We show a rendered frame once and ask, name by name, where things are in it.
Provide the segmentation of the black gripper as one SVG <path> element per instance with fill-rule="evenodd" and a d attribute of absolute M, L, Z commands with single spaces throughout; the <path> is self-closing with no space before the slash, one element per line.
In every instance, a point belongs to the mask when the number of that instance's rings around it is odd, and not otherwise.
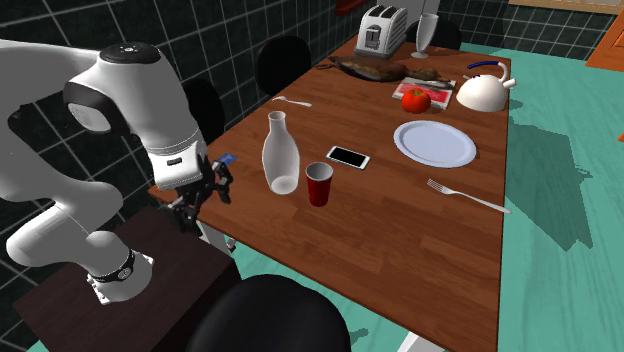
<path fill-rule="evenodd" d="M 182 233 L 193 235 L 201 234 L 197 225 L 197 210 L 212 195 L 214 189 L 223 203 L 230 204 L 229 191 L 233 182 L 233 176 L 225 162 L 210 161 L 207 157 L 203 160 L 197 157 L 197 161 L 200 166 L 200 178 L 177 187 L 178 198 L 164 207 L 169 219 Z"/>

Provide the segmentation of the dark brown robot stand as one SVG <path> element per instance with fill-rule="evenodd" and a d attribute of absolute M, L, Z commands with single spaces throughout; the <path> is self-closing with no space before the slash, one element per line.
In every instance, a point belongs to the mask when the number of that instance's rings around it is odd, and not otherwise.
<path fill-rule="evenodd" d="M 139 295 L 102 305 L 85 270 L 67 264 L 17 300 L 14 309 L 49 352 L 185 352 L 202 317 L 239 282 L 234 261 L 179 232 L 153 207 L 115 232 L 154 260 L 150 283 Z"/>

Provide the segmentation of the white bottle vase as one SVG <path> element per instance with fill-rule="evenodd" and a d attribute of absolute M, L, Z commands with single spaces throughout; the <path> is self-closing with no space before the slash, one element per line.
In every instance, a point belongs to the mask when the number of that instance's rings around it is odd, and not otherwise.
<path fill-rule="evenodd" d="M 300 155 L 298 147 L 287 130 L 286 114 L 273 111 L 268 114 L 269 133 L 262 151 L 262 163 L 268 186 L 278 195 L 294 192 L 298 186 Z"/>

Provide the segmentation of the black chair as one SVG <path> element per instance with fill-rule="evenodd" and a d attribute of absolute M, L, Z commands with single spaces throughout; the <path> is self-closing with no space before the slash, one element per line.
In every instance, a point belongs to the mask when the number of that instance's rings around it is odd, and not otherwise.
<path fill-rule="evenodd" d="M 298 36 L 270 39 L 258 51 L 255 79 L 259 88 L 275 96 L 311 69 L 308 44 Z"/>
<path fill-rule="evenodd" d="M 204 316 L 186 352 L 351 352 L 347 325 L 325 296 L 273 274 L 229 289 Z"/>
<path fill-rule="evenodd" d="M 193 78 L 183 83 L 189 110 L 207 144 L 224 133 L 225 113 L 220 97 L 212 83 Z"/>
<path fill-rule="evenodd" d="M 406 32 L 406 41 L 416 42 L 416 31 L 419 22 L 414 22 Z M 462 43 L 462 35 L 456 24 L 440 18 L 437 22 L 434 36 L 430 42 L 432 46 L 459 50 Z"/>

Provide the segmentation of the red plastic cup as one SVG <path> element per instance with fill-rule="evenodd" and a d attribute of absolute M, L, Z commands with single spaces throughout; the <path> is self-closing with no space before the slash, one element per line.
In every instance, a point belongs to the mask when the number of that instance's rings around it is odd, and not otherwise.
<path fill-rule="evenodd" d="M 313 162 L 306 168 L 309 201 L 313 206 L 323 207 L 328 203 L 333 168 L 324 162 Z"/>

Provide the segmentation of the small white spoon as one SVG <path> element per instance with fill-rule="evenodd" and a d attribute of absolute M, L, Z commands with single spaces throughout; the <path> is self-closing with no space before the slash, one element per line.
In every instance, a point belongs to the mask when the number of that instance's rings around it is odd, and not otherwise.
<path fill-rule="evenodd" d="M 302 101 L 295 101 L 295 100 L 290 100 L 285 96 L 276 96 L 274 98 L 271 99 L 271 101 L 285 101 L 287 103 L 291 103 L 291 104 L 296 104 L 296 105 L 300 105 L 300 106 L 304 106 L 304 107 L 312 107 L 311 103 L 308 102 L 302 102 Z"/>

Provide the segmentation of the white smartphone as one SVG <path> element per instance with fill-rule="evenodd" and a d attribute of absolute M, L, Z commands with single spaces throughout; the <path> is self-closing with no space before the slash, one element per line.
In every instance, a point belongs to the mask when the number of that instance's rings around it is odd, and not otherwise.
<path fill-rule="evenodd" d="M 340 146 L 332 146 L 326 158 L 358 170 L 364 170 L 370 161 L 370 157 Z"/>

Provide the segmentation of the wooden dining table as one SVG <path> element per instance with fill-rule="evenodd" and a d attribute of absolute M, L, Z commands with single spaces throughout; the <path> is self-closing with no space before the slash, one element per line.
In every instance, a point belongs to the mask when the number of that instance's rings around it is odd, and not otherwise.
<path fill-rule="evenodd" d="M 480 113 L 451 102 L 426 118 L 466 133 L 476 158 L 460 168 L 417 163 L 394 143 L 413 120 L 394 85 L 311 69 L 208 146 L 237 159 L 231 203 L 201 208 L 212 228 L 452 352 L 497 352 L 503 220 L 501 212 L 427 185 L 501 206 L 505 199 L 508 112 Z M 261 162 L 268 114 L 286 114 L 303 164 L 332 146 L 366 154 L 364 170 L 334 166 L 329 201 L 311 205 L 305 183 L 270 191 Z"/>

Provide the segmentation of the red tomato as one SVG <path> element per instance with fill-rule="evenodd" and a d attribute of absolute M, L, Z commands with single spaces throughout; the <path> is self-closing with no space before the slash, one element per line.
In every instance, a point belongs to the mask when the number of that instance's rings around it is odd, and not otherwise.
<path fill-rule="evenodd" d="M 431 107 L 429 94 L 420 88 L 406 91 L 401 98 L 402 108 L 406 112 L 420 114 Z"/>

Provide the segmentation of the white round plate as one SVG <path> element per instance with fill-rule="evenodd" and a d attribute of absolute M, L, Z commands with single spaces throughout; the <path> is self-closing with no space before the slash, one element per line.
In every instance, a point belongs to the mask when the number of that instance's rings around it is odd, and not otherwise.
<path fill-rule="evenodd" d="M 415 120 L 394 132 L 396 147 L 408 158 L 437 168 L 457 168 L 476 157 L 476 145 L 461 130 L 440 122 Z"/>

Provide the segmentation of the silver toaster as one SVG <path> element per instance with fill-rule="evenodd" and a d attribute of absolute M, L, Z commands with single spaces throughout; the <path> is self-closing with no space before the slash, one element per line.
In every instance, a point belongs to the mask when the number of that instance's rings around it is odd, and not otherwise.
<path fill-rule="evenodd" d="M 354 54 L 391 58 L 406 39 L 406 8 L 376 5 L 362 17 Z"/>

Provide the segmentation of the brown elongated object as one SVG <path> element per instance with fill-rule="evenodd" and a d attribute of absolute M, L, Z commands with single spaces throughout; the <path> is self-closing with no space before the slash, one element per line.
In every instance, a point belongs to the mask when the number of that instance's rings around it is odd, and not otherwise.
<path fill-rule="evenodd" d="M 449 82 L 449 79 L 443 77 L 433 68 L 421 68 L 417 70 L 407 70 L 406 76 L 424 81 Z"/>

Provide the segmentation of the red flat book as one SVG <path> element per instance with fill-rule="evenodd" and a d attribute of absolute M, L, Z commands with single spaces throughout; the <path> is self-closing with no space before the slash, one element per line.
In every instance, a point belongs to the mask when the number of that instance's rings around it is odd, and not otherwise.
<path fill-rule="evenodd" d="M 398 85 L 393 92 L 392 97 L 401 99 L 403 94 L 408 90 L 419 88 L 429 95 L 432 106 L 440 109 L 446 109 L 452 98 L 455 86 L 456 82 L 454 80 L 451 80 L 450 82 L 439 82 L 407 77 Z"/>

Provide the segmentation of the silver fork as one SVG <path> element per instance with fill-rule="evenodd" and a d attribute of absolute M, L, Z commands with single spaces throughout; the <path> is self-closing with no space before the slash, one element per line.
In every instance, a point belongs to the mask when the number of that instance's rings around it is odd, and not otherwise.
<path fill-rule="evenodd" d="M 432 179 L 428 179 L 427 180 L 427 185 L 430 186 L 431 188 L 433 188 L 434 190 L 436 190 L 436 191 L 438 191 L 438 192 L 440 192 L 442 194 L 445 194 L 445 195 L 460 195 L 460 196 L 466 197 L 468 199 L 471 199 L 471 200 L 473 200 L 475 202 L 478 202 L 478 203 L 480 203 L 480 204 L 482 204 L 484 206 L 487 206 L 489 208 L 495 209 L 495 210 L 497 210 L 499 212 L 502 212 L 502 213 L 505 213 L 505 214 L 511 214 L 512 213 L 512 211 L 510 209 L 507 209 L 507 208 L 505 208 L 503 206 L 496 205 L 494 203 L 491 203 L 491 202 L 479 199 L 477 197 L 468 195 L 468 194 L 463 193 L 463 192 L 452 190 L 452 189 L 450 189 L 450 188 L 448 188 L 448 187 L 446 187 L 446 186 L 444 186 L 444 185 L 442 185 L 442 184 L 440 184 L 440 183 L 438 183 L 438 182 L 436 182 L 436 181 L 434 181 Z"/>

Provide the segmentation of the orange wooden door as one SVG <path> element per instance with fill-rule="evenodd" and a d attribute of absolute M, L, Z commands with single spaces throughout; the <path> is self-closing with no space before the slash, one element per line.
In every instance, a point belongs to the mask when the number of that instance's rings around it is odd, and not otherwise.
<path fill-rule="evenodd" d="M 585 65 L 624 72 L 624 9 L 611 24 Z"/>

